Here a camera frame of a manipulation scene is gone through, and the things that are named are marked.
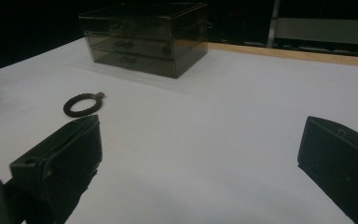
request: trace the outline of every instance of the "white tabletop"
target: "white tabletop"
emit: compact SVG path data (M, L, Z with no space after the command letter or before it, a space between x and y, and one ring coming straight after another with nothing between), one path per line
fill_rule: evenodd
M358 132L358 66L210 49L171 79L93 63L80 39L0 69L0 179L98 91L103 162L67 223L352 223L296 157L307 116Z

